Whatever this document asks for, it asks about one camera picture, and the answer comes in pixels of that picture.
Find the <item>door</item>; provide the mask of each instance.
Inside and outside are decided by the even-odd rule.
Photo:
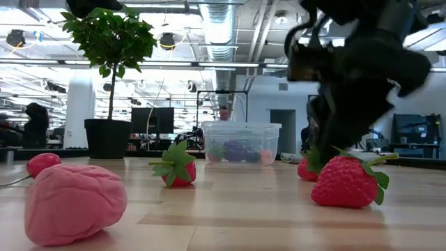
[[[277,154],[297,153],[295,110],[272,109],[270,114],[270,122],[279,123],[282,125],[282,128],[279,131]]]

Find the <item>white column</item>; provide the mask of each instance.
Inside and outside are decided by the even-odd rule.
[[[84,119],[94,119],[95,88],[93,70],[74,70],[68,86],[67,116],[63,147],[88,147]]]

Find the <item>wooden table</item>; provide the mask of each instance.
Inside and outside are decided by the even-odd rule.
[[[296,166],[207,165],[198,161],[193,187],[165,189],[148,158],[65,159],[121,175],[128,208],[116,225],[61,248],[39,248],[23,229],[32,181],[0,190],[0,243],[5,251],[440,251],[446,250],[446,172],[377,167],[390,176],[382,206],[351,210],[315,206],[313,183]],[[23,162],[0,165],[0,182],[23,177]]]

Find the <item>grape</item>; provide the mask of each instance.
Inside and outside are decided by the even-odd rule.
[[[224,143],[224,158],[231,162],[240,162],[244,157],[243,145],[234,139]]]
[[[256,163],[260,160],[260,153],[255,151],[250,146],[246,146],[244,148],[244,155],[245,155],[244,159],[246,160],[246,162],[249,163]]]

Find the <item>clear plastic container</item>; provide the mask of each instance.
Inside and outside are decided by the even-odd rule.
[[[203,122],[206,160],[271,165],[277,154],[281,124]]]

